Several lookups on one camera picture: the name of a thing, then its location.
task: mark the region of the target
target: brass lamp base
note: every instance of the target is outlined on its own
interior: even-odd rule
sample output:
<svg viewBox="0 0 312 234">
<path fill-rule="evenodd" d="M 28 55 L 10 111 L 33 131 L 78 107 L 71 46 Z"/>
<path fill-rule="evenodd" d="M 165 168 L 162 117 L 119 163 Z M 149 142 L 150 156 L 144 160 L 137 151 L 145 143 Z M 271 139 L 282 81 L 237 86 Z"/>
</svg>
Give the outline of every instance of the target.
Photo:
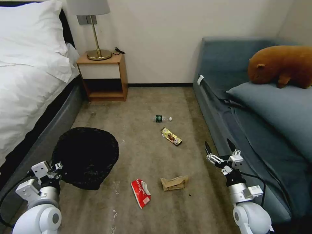
<svg viewBox="0 0 312 234">
<path fill-rule="evenodd" d="M 87 57 L 90 60 L 105 60 L 109 59 L 112 56 L 112 53 L 109 50 L 100 50 L 101 52 L 98 54 L 97 50 L 91 50 L 87 52 Z"/>
</svg>

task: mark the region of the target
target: beige carpet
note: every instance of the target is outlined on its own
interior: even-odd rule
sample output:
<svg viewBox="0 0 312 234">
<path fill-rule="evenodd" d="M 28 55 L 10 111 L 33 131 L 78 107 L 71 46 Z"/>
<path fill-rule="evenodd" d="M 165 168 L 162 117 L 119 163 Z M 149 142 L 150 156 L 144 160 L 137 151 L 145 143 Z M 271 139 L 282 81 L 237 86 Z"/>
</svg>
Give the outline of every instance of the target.
<svg viewBox="0 0 312 234">
<path fill-rule="evenodd" d="M 173 120 L 154 123 L 156 114 Z M 164 126 L 180 146 L 162 137 Z M 73 127 L 111 132 L 119 160 L 98 191 L 62 183 L 60 233 L 239 233 L 225 178 L 204 159 L 205 140 L 216 150 L 191 87 L 130 88 L 126 102 L 85 103 Z M 186 189 L 162 190 L 160 177 L 181 175 L 190 177 Z M 137 178 L 151 192 L 142 210 L 130 186 Z"/>
</svg>

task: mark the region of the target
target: blue pillow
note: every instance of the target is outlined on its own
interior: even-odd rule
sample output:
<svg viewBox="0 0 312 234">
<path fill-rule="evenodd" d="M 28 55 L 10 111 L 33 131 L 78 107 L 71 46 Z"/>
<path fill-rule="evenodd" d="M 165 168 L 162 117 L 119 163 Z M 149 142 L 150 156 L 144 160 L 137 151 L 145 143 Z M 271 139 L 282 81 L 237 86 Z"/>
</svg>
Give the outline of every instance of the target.
<svg viewBox="0 0 312 234">
<path fill-rule="evenodd" d="M 312 88 L 243 83 L 229 95 L 252 109 L 312 162 Z"/>
</svg>

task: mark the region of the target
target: table lamp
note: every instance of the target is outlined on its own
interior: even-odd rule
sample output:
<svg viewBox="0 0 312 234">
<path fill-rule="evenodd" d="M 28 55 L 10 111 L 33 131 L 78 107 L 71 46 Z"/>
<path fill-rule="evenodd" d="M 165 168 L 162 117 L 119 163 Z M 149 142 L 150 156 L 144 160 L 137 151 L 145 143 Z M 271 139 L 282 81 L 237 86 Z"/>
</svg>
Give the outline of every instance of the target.
<svg viewBox="0 0 312 234">
<path fill-rule="evenodd" d="M 69 11 L 74 15 L 105 15 L 111 12 L 107 0 L 67 0 L 67 5 Z M 94 23 L 92 17 L 90 18 L 97 49 L 88 51 L 87 57 L 90 60 L 108 59 L 112 54 L 109 50 L 99 48 Z"/>
</svg>

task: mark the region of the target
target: stuffed animal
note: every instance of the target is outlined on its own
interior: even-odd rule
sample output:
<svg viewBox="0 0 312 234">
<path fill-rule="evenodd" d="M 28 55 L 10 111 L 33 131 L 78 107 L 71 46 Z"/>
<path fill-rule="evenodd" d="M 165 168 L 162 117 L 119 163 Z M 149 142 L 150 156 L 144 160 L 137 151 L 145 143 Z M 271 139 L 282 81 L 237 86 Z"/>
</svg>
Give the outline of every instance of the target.
<svg viewBox="0 0 312 234">
<path fill-rule="evenodd" d="M 259 50 L 249 60 L 248 76 L 255 84 L 278 78 L 278 88 L 289 81 L 308 88 L 312 85 L 312 47 L 278 45 Z"/>
</svg>

